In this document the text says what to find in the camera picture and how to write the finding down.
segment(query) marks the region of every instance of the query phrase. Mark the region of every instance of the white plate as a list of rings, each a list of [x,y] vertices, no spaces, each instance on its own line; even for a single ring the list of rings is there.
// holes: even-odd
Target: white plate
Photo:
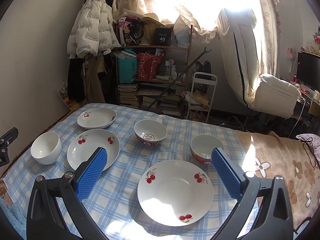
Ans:
[[[138,200],[143,211],[167,226],[179,227],[198,221],[208,212],[212,199],[208,176],[198,166],[185,161],[157,163],[147,169],[138,184]]]
[[[119,155],[120,143],[114,133],[103,129],[83,132],[70,143],[67,159],[71,168],[76,170],[98,147],[105,148],[108,155],[107,164],[103,170],[109,168]]]
[[[78,116],[77,123],[84,129],[103,129],[113,123],[117,114],[110,108],[94,108]]]

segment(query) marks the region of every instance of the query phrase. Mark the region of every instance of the beige blanket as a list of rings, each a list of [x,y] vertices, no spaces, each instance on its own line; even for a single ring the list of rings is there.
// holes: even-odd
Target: beige blanket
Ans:
[[[236,131],[246,152],[242,168],[260,178],[282,175],[290,197],[293,226],[297,228],[312,217],[320,204],[320,171],[315,159],[302,142],[269,135]]]

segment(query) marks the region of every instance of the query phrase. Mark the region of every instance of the bowl rim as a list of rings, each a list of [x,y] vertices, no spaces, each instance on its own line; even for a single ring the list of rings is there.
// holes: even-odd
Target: bowl rim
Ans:
[[[38,138],[40,138],[40,137],[43,136],[44,134],[48,134],[48,133],[55,133],[55,134],[58,136],[58,142],[57,142],[56,146],[55,146],[54,149],[53,149],[49,154],[47,154],[46,156],[35,157],[35,156],[32,154],[32,146],[33,146],[33,144],[37,141]],[[57,148],[57,146],[59,145],[59,141],[61,141],[61,140],[60,140],[60,136],[59,136],[56,132],[53,132],[53,131],[48,131],[48,132],[45,132],[45,133],[39,135],[39,136],[34,140],[34,142],[33,142],[32,145],[31,145],[31,148],[30,148],[31,156],[32,156],[34,159],[42,159],[42,158],[48,157],[48,156]]]
[[[192,140],[191,140],[191,142],[190,142],[190,149],[191,149],[191,151],[195,154],[195,155],[197,155],[197,156],[199,156],[200,158],[203,158],[203,157],[201,157],[200,155],[198,155],[195,151],[194,151],[194,149],[192,148],[192,141],[193,141],[193,139],[194,138],[196,138],[196,137],[198,137],[198,136],[201,136],[201,135],[207,135],[207,136],[212,136],[212,137],[215,137],[215,138],[217,138],[219,141],[221,141],[218,137],[216,137],[216,136],[214,136],[214,135],[211,135],[211,134],[198,134],[198,135],[196,135],[196,136],[194,136],[193,138],[192,138]]]
[[[79,124],[80,117],[81,117],[85,112],[88,112],[88,111],[93,110],[93,109],[99,109],[99,108],[112,110],[112,111],[115,113],[115,118],[114,118],[113,120],[111,120],[111,122],[106,123],[106,124],[103,124],[103,125],[100,125],[99,127],[85,126],[85,125]],[[100,127],[103,127],[103,126],[106,126],[106,127],[107,127],[107,126],[111,125],[116,118],[117,118],[117,113],[116,113],[115,110],[113,110],[113,109],[111,109],[111,108],[108,108],[108,107],[96,107],[96,108],[92,108],[92,109],[86,110],[86,111],[82,112],[81,114],[79,114],[79,116],[77,117],[77,124],[80,125],[82,128],[85,128],[85,129],[101,129]]]
[[[166,131],[165,136],[164,136],[162,139],[157,140],[157,141],[149,141],[149,140],[144,139],[144,138],[143,138],[143,137],[141,137],[140,135],[138,135],[138,134],[137,134],[137,132],[136,132],[136,125],[137,125],[137,123],[139,123],[139,122],[141,122],[141,121],[145,121],[145,120],[153,121],[153,122],[157,122],[157,123],[161,124],[161,125],[165,128],[165,131]],[[167,130],[167,128],[166,128],[162,123],[160,123],[160,122],[158,122],[158,121],[156,121],[156,120],[152,120],[152,119],[143,119],[143,120],[137,121],[137,122],[135,123],[135,125],[134,125],[134,133],[136,134],[136,136],[138,136],[139,138],[141,138],[141,139],[142,139],[143,141],[145,141],[145,142],[160,142],[160,141],[162,141],[164,138],[166,138],[166,137],[167,137],[167,135],[168,135],[168,130]]]

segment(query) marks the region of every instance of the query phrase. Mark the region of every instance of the tablecloth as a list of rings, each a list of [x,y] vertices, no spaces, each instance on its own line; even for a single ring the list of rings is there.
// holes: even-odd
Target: tablecloth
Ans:
[[[212,165],[200,164],[192,158],[190,142],[199,134],[211,134],[219,138],[225,152],[233,161],[241,163],[245,152],[236,133],[227,128],[201,122],[180,120],[166,115],[131,109],[109,104],[88,104],[58,122],[50,131],[58,133],[62,152],[53,165],[41,165],[31,156],[28,149],[4,177],[8,194],[27,215],[28,202],[35,178],[43,175],[46,179],[61,177],[66,171],[73,171],[67,161],[70,142],[84,130],[77,124],[77,117],[84,111],[96,107],[108,107],[116,111],[117,117],[106,129],[117,135],[120,153],[113,165],[104,171],[88,199],[83,200],[89,214],[111,240],[205,240],[210,239],[232,211],[236,200],[232,199]],[[167,137],[157,146],[145,146],[134,135],[134,124],[143,119],[161,122],[168,130]],[[210,178],[214,196],[207,214],[196,223],[183,227],[169,227],[150,219],[141,209],[138,197],[138,182],[150,166],[164,160],[184,160],[203,169]],[[69,230],[78,235],[61,199],[58,203]],[[257,214],[257,205],[248,220],[248,230]]]

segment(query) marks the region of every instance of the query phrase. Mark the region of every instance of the bed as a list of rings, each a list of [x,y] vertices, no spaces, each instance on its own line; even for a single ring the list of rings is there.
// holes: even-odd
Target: bed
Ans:
[[[102,174],[89,199],[84,200],[83,204],[109,239],[158,239],[162,236],[166,240],[191,240],[210,239],[214,235],[232,211],[236,200],[230,198],[211,165],[200,164],[192,158],[190,142],[198,134],[218,137],[231,160],[237,161],[245,171],[254,171],[261,178],[273,178],[275,175],[284,177],[292,205],[294,228],[300,228],[301,224],[314,216],[304,234],[299,235],[300,239],[304,239],[306,233],[311,233],[319,220],[320,171],[318,166],[312,167],[315,160],[300,141],[280,138],[273,132],[261,135],[234,131],[109,104],[88,104],[58,122],[50,129],[59,134],[62,142],[62,153],[57,163],[40,165],[32,159],[28,149],[2,177],[0,196],[9,204],[17,203],[26,215],[36,176],[57,178],[72,170],[66,160],[68,146],[83,132],[76,119],[82,112],[96,107],[109,107],[117,112],[117,118],[107,129],[118,136],[120,154],[116,162]],[[168,135],[161,144],[147,147],[137,140],[133,126],[142,119],[153,119],[167,127]],[[209,212],[189,226],[170,228],[160,225],[141,210],[137,200],[136,187],[141,175],[148,167],[167,159],[180,159],[198,165],[208,174],[213,185],[214,198]],[[242,235],[250,229],[259,204],[258,200]],[[79,235],[62,201],[59,201],[59,206],[69,230]]]

